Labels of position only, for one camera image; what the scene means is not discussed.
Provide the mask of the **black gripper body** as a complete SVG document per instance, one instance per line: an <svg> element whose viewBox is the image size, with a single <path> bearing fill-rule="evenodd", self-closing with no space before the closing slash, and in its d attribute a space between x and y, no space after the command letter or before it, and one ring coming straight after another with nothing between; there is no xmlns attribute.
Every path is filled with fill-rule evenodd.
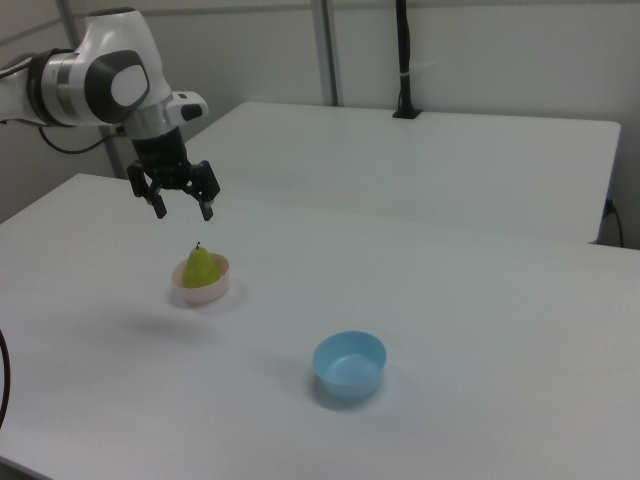
<svg viewBox="0 0 640 480"><path fill-rule="evenodd" d="M191 164L178 127L148 139L133 139L137 159L131 163L134 191L184 190L190 182Z"/></svg>

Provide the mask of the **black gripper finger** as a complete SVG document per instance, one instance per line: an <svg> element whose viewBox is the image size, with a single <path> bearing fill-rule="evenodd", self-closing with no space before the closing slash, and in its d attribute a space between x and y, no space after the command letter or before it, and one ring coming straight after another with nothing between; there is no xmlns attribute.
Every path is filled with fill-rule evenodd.
<svg viewBox="0 0 640 480"><path fill-rule="evenodd" d="M147 174L140 161L135 161L127 167L127 175L134 196L143 198L153 208L158 219L164 218L167 209L160 194L160 181L155 178L147 181Z"/></svg>
<svg viewBox="0 0 640 480"><path fill-rule="evenodd" d="M186 193L198 202L205 221L213 218L213 203L220 191L220 185L208 161L202 161L189 167Z"/></svg>

